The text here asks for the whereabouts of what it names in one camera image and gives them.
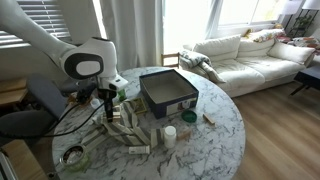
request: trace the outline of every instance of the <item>white cup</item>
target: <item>white cup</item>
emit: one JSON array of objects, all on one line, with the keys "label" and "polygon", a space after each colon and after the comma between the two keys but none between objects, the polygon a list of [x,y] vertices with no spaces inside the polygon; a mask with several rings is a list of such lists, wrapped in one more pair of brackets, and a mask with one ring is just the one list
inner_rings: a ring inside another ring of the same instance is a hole
[{"label": "white cup", "polygon": [[97,108],[101,105],[99,99],[97,99],[97,98],[93,98],[93,99],[90,101],[90,104],[91,104],[91,107],[92,107],[93,109],[97,109]]}]

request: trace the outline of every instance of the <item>black cable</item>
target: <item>black cable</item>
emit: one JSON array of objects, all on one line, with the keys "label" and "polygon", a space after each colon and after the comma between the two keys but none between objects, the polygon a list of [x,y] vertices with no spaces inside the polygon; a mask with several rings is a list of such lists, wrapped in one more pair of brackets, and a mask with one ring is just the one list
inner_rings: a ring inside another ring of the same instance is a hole
[{"label": "black cable", "polygon": [[62,133],[62,134],[46,135],[46,136],[42,136],[42,137],[64,136],[64,135],[71,134],[71,133],[77,131],[77,130],[80,129],[83,125],[85,125],[85,124],[91,119],[91,117],[97,112],[97,110],[100,109],[103,105],[104,105],[104,102],[103,102],[99,107],[97,107],[97,108],[90,114],[90,116],[89,116],[82,124],[80,124],[80,126],[78,126],[77,128],[75,128],[74,130],[69,131],[69,132],[66,132],[66,133]]},{"label": "black cable", "polygon": [[60,123],[61,121],[69,114],[70,111],[72,111],[74,108],[78,107],[80,105],[80,103],[77,103],[76,105],[72,106],[70,109],[68,109],[67,112],[65,112],[61,117],[60,119],[57,121],[57,123],[55,125],[53,125],[48,131],[46,131],[45,133],[42,133],[40,134],[39,136],[42,136],[42,135],[45,135],[47,134],[48,132],[52,131],[54,128],[56,128]]},{"label": "black cable", "polygon": [[[24,135],[15,135],[15,134],[8,134],[8,133],[4,133],[0,131],[0,137],[5,137],[5,138],[12,138],[12,139],[35,139],[35,138],[43,138],[43,137],[57,137],[57,136],[64,136],[67,134],[71,134],[75,131],[77,131],[78,129],[80,129],[83,125],[85,125],[90,119],[91,117],[96,113],[96,111],[98,109],[100,109],[102,106],[104,105],[104,102],[97,107],[91,114],[90,116],[77,128],[75,128],[72,131],[66,132],[66,133],[62,133],[62,134],[53,134],[53,135],[34,135],[34,136],[24,136]],[[67,115],[67,113],[69,113],[71,111],[71,108],[63,115],[61,116],[60,120],[58,123],[60,123],[63,118]]]}]

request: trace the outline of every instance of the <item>black chair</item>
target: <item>black chair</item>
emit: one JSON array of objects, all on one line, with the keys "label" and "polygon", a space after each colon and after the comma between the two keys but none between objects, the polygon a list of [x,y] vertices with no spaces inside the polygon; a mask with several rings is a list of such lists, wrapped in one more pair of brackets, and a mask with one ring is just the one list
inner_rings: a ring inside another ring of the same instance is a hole
[{"label": "black chair", "polygon": [[68,78],[63,83],[61,83],[58,88],[64,97],[68,97],[71,93],[78,91],[78,89],[79,89],[78,83],[79,82],[80,81]]},{"label": "black chair", "polygon": [[41,74],[32,74],[27,77],[27,89],[37,103],[59,120],[65,110],[67,99],[52,81]]},{"label": "black chair", "polygon": [[[56,120],[46,111],[19,111],[0,117],[0,131],[5,134],[37,136],[47,133]],[[0,135],[0,147],[9,143],[14,138]],[[24,139],[31,146],[40,138]]]}]

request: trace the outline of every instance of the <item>white marble tabletop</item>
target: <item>white marble tabletop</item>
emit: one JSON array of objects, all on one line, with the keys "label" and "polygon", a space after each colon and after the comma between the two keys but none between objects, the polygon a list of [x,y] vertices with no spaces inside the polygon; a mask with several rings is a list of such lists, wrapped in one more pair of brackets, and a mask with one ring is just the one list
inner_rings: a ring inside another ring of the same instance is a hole
[{"label": "white marble tabletop", "polygon": [[[147,67],[121,72],[129,81],[126,95],[129,99],[141,97],[139,76],[167,68]],[[149,155],[130,155],[128,147],[109,138],[90,151],[91,164],[85,172],[71,173],[61,169],[59,158],[70,145],[77,144],[87,131],[85,125],[75,133],[55,137],[52,144],[53,160],[61,179],[231,179],[237,171],[245,148],[245,130],[242,117],[229,96],[205,78],[178,70],[198,90],[195,123],[181,120],[176,113],[156,120],[152,112],[139,115],[141,126],[160,128],[172,125],[177,133],[192,129],[189,140],[179,141],[173,149],[158,145]],[[78,108],[56,128],[55,133],[73,130],[93,111],[91,107]],[[209,114],[216,127],[203,120]]]}]

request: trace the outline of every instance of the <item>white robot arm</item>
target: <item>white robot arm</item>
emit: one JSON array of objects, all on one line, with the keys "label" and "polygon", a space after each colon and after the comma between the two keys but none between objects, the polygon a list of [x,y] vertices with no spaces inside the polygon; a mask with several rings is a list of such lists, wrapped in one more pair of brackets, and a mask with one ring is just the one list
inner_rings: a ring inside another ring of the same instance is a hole
[{"label": "white robot arm", "polygon": [[79,47],[60,41],[37,25],[12,0],[0,1],[0,30],[16,35],[41,50],[74,79],[96,76],[99,97],[105,100],[108,119],[112,118],[112,98],[128,82],[117,73],[116,49],[111,41],[91,38]]}]

